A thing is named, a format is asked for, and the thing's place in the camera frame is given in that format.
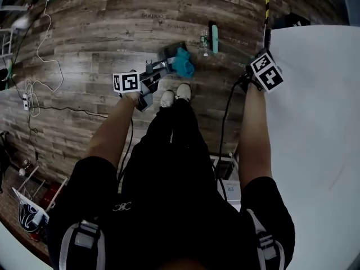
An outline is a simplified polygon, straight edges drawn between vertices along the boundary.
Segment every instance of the yellow and black striped pole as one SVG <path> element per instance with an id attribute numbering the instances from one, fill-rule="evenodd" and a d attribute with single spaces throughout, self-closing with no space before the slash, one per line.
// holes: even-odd
<path id="1" fill-rule="evenodd" d="M 269 3 L 270 3 L 270 0 L 265 0 L 265 10 L 266 10 L 265 25 L 268 25 L 268 23 L 269 23 Z"/>

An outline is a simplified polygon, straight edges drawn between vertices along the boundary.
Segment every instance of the black pants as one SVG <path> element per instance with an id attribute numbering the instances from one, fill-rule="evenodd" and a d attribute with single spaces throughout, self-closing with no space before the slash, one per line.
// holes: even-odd
<path id="1" fill-rule="evenodd" d="M 135 145 L 124 170 L 122 192 L 158 188 L 162 181 L 177 187 L 216 187 L 208 147 L 190 103 L 178 99 L 160 108 L 146 135 Z"/>

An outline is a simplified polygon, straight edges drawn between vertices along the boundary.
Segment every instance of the hand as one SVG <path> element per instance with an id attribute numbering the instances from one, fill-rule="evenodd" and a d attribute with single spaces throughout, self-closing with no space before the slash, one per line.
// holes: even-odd
<path id="1" fill-rule="evenodd" d="M 123 96 L 123 98 L 131 100 L 131 102 L 134 104 L 134 107 L 136 107 L 139 104 L 139 97 L 140 97 L 139 92 L 129 92 L 129 93 L 125 93 Z"/>

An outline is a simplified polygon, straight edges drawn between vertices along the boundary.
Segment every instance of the black shirt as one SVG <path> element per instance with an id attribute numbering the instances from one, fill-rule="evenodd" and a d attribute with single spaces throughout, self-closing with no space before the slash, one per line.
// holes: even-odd
<path id="1" fill-rule="evenodd" d="M 272 178 L 251 181 L 241 211 L 225 202 L 213 183 L 211 165 L 182 157 L 176 149 L 155 155 L 135 146 L 121 195 L 116 169 L 99 157 L 79 161 L 60 201 L 50 212 L 48 248 L 59 267 L 66 230 L 82 219 L 100 217 L 106 243 L 106 269 L 158 269 L 188 258 L 207 269 L 259 269 L 253 221 L 279 241 L 285 266 L 294 251 L 294 225 Z"/>

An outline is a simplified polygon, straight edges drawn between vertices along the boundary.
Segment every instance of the wood plank flooring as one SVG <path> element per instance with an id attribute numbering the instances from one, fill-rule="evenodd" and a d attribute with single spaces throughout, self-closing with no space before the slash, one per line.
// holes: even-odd
<path id="1" fill-rule="evenodd" d="M 44 1 L 34 7 L 32 17 L 44 8 Z M 210 152 L 216 153 L 231 86 L 262 45 L 264 4 L 265 0 L 52 0 L 46 11 L 53 24 L 39 54 L 46 60 L 57 59 L 65 79 L 56 92 L 38 83 L 34 92 L 41 106 L 108 113 L 119 99 L 113 92 L 112 73 L 132 69 L 142 72 L 146 60 L 156 61 L 161 47 L 185 41 L 196 68 L 194 78 L 169 75 L 161 81 L 154 105 L 134 114 L 132 146 L 146 133 L 162 93 L 186 82 L 194 95 L 191 103 L 199 128 Z M 315 24 L 346 24 L 338 9 L 332 0 L 271 0 L 270 25 L 274 18 L 290 11 Z M 15 18 L 10 15 L 4 26 L 11 25 Z M 203 57 L 200 32 L 209 20 L 218 25 L 220 52 Z M 21 94 L 25 79 L 39 79 L 53 88 L 61 80 L 55 62 L 43 63 L 36 56 L 48 24 L 48 17 L 41 15 L 21 45 L 14 77 Z M 226 122 L 225 152 L 236 148 L 244 101 L 244 94 L 237 89 Z M 19 157 L 34 161 L 34 150 L 28 143 L 29 115 L 14 87 L 0 93 L 0 107 L 0 129 L 10 132 Z M 39 152 L 41 174 L 50 180 L 71 175 L 102 121 L 82 112 L 52 109 L 41 110 L 39 116 L 31 118 L 30 126 L 38 130 L 31 141 Z"/>

